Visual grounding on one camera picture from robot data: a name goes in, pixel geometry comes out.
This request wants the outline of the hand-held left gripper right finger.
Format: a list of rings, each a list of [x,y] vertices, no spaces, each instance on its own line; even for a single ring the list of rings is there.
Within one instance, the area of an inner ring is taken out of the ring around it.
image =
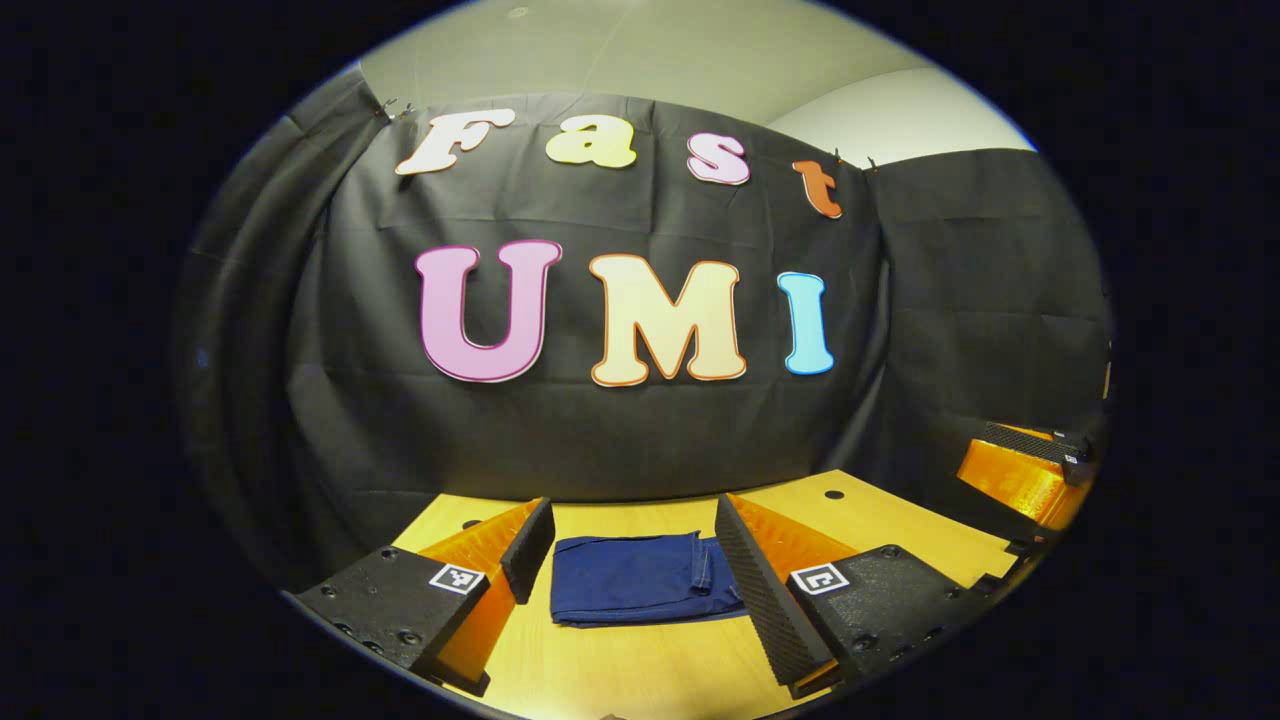
[[[717,500],[716,536],[771,670],[795,700],[908,664],[969,625],[993,593],[897,544],[858,551],[736,495]]]

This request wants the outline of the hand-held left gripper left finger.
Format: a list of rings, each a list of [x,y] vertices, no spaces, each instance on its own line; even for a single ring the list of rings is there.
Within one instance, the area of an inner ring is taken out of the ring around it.
[[[467,520],[480,524],[463,529]],[[439,497],[388,544],[289,602],[416,682],[480,697],[513,610],[530,601],[556,537],[549,498]]]

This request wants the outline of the blue denim jeans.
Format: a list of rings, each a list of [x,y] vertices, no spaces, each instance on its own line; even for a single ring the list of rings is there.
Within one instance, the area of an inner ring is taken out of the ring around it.
[[[550,618],[627,626],[740,618],[745,603],[717,538],[573,537],[556,543]]]

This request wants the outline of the black backdrop cloth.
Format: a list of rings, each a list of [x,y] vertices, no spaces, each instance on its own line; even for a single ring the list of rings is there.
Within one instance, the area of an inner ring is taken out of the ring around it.
[[[393,120],[360,69],[233,170],[175,304],[214,507],[300,591],[438,495],[620,502],[842,470],[1005,538],[987,421],[1105,441],[1114,314],[1043,158],[861,170],[732,117],[516,94]]]

